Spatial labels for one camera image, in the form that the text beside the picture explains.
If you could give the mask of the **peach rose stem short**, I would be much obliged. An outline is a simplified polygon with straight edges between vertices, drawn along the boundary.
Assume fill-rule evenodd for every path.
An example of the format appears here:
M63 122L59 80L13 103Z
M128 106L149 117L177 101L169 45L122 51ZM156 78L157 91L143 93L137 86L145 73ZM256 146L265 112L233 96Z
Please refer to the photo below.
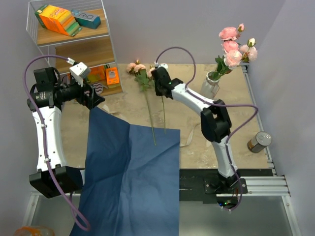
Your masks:
M149 78L150 89L152 89L153 91L155 91L155 82L152 76L152 71L154 70L154 68L155 67L152 64L150 64L149 72L147 73L148 78ZM162 96L161 96L161 102L162 102L162 111L163 111L163 129L164 129L164 132L166 133L165 103Z

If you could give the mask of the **peach rose stem long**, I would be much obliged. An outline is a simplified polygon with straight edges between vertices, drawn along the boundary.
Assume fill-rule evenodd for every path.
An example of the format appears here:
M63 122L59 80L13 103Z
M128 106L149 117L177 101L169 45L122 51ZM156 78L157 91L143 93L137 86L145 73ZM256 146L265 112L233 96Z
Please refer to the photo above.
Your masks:
M152 80L148 76L146 66L141 64L138 60L136 60L135 62L129 63L126 66L126 71L127 73L133 74L135 76L134 80L138 83L140 91L143 92L144 94L147 109L148 109L148 114L149 114L153 142L154 142L154 145L156 146L157 144L156 144L153 119L152 119L152 112L151 112L151 107L148 100L148 89L151 89L153 87Z

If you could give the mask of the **pink rose stem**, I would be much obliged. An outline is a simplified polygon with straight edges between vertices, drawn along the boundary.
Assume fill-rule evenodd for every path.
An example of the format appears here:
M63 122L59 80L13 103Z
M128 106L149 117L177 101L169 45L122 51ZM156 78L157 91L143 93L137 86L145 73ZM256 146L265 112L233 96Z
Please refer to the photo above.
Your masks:
M240 24L237 28L225 27L219 33L224 55L222 57L218 56L215 58L217 67L211 75L213 81L219 80L223 75L230 73L240 64L243 54L241 53L240 46L236 40L240 38L241 33L244 30L244 24Z
M240 63L249 63L256 60L258 51L255 47L256 39L251 38L247 44L239 46L235 41L225 41L223 43L224 64L230 69L240 65Z

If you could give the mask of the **blue wrapping paper sheet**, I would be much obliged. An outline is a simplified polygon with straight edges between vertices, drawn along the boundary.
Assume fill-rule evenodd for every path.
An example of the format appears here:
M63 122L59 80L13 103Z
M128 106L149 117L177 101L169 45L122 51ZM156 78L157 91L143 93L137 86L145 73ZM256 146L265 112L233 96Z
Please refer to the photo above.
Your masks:
M90 223L73 236L177 236L180 131L133 125L90 111L79 210Z

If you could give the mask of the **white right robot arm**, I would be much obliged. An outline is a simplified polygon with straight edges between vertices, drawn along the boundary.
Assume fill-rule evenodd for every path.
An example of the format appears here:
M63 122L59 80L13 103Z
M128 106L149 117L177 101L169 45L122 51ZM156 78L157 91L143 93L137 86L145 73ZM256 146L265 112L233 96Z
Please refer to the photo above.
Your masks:
M232 123L225 103L201 96L177 78L170 79L165 64L157 65L151 74L155 81L157 96L178 101L200 116L201 132L204 138L211 142L218 162L218 173L222 178L219 187L222 192L231 193L237 187L235 179L240 175L232 156L229 141Z

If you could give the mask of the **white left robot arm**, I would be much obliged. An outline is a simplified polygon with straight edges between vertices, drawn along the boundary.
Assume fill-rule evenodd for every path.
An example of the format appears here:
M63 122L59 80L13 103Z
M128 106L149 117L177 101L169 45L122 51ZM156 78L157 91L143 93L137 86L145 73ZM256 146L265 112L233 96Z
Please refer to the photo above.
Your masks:
M105 100L85 81L91 70L84 63L75 63L69 71L67 84L61 81L54 67L35 70L36 83L29 90L31 98L27 100L38 140L36 173L29 176L29 181L46 198L60 195L56 184L65 193L79 191L84 185L83 169L70 167L65 160L61 136L63 105L76 100L91 110Z

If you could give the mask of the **white ribbed ceramic vase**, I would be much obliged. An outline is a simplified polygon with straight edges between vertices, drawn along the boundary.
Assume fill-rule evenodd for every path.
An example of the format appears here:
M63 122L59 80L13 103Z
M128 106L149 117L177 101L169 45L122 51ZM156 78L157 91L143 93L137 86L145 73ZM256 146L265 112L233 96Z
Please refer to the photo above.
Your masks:
M220 79L214 80L213 74L214 71L209 71L207 73L200 89L200 94L209 99L214 99L220 89Z

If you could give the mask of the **purple wavy striped pad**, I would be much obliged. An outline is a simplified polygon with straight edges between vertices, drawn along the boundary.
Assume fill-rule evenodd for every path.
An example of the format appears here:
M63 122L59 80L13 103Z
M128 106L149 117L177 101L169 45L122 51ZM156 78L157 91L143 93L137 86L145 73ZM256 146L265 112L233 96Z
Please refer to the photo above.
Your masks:
M89 84L89 86L91 88L93 88L95 90L96 94L98 94L100 96L102 96L104 91L106 89L108 89L108 87L106 85L104 85L103 83L100 83L100 82Z

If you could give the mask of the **yellow orange sponge pack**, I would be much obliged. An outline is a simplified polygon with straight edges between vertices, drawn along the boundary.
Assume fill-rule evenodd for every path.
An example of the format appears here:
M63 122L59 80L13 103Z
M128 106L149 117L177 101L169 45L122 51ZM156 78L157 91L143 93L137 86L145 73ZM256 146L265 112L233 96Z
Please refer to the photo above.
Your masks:
M87 75L88 83L96 83L105 79L105 67L103 65L91 68L90 73Z

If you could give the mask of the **orange box on lower shelf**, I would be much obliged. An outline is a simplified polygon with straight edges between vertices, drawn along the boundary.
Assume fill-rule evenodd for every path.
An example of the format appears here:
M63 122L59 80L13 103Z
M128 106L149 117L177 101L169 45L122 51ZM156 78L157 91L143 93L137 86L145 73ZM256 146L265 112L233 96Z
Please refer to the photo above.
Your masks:
M106 68L106 81L109 87L118 86L120 78L117 67Z

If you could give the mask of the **teal toothpaste box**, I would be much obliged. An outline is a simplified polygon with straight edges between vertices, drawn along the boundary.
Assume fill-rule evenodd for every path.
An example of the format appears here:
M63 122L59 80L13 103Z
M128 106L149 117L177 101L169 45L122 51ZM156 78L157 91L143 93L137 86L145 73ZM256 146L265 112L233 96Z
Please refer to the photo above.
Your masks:
M74 9L71 10L71 14L80 26L95 30L101 25L99 15Z

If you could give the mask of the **metal tin can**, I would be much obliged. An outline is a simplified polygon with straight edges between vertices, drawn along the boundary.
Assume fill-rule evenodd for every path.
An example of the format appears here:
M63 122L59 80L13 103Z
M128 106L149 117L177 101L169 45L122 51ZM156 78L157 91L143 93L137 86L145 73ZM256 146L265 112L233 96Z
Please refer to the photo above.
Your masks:
M253 153L259 153L268 147L271 142L272 137L268 133L260 131L248 141L247 147L249 151Z

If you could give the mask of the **orange plastic bag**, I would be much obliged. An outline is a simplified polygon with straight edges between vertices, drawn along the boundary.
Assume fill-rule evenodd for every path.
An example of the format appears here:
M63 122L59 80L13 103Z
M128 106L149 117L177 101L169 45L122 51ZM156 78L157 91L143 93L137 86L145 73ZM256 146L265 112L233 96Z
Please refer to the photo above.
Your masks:
M23 226L17 229L13 236L55 236L55 232L44 226Z

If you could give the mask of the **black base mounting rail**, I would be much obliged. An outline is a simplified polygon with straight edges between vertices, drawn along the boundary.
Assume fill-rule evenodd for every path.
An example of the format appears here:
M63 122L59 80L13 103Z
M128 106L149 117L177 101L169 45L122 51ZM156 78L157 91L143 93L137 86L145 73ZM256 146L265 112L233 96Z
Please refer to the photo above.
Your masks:
M236 204L236 194L243 196L290 196L285 177L273 176L273 169L238 169L242 189L236 177L225 180L217 169L180 169L179 199L185 202L220 203L223 200ZM65 193L80 193L84 186L84 168L56 167L53 174ZM32 187L46 198L59 196L48 171L29 175Z

